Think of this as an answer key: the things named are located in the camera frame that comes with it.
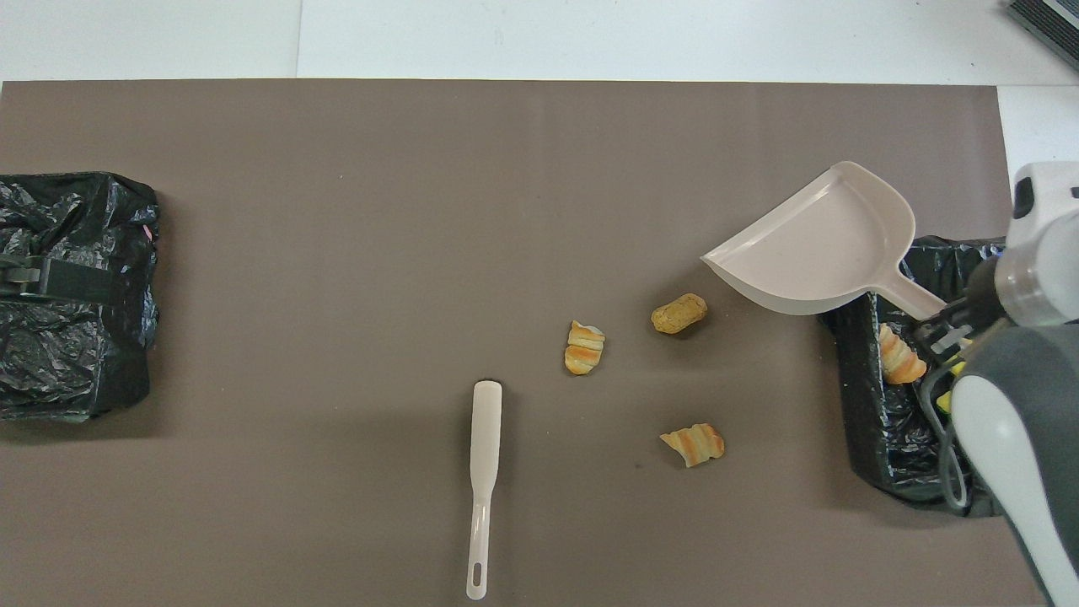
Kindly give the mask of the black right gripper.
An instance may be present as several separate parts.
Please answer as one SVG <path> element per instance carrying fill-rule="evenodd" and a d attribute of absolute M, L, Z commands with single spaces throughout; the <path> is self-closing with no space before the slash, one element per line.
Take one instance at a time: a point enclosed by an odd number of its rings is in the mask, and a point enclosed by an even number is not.
<path fill-rule="evenodd" d="M 971 277 L 964 301 L 966 306 L 947 306 L 913 325 L 912 335 L 927 342 L 927 354 L 935 363 L 952 360 L 987 331 L 1012 326 L 995 277 Z"/>

